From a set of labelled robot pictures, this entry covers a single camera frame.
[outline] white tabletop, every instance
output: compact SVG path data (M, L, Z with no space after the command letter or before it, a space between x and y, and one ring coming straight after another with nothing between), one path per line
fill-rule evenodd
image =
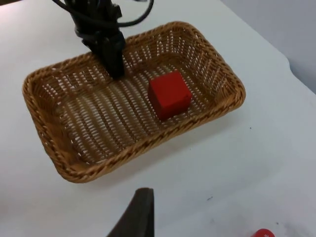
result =
M124 19L146 4L119 0ZM103 237L134 191L155 191L157 237L316 235L316 95L287 59L219 0L156 0L125 36L173 20L196 26L247 91L238 110L87 184L61 178L22 97L25 76L87 52L50 0L0 7L0 236Z

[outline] wicker basket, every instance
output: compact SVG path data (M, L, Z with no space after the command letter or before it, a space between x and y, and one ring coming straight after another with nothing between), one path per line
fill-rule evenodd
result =
M238 108L245 89L193 26L173 22L129 37L126 76L112 80L91 53L30 74L23 95L45 151L63 178L85 183L155 146ZM181 72L189 110L161 122L148 80Z

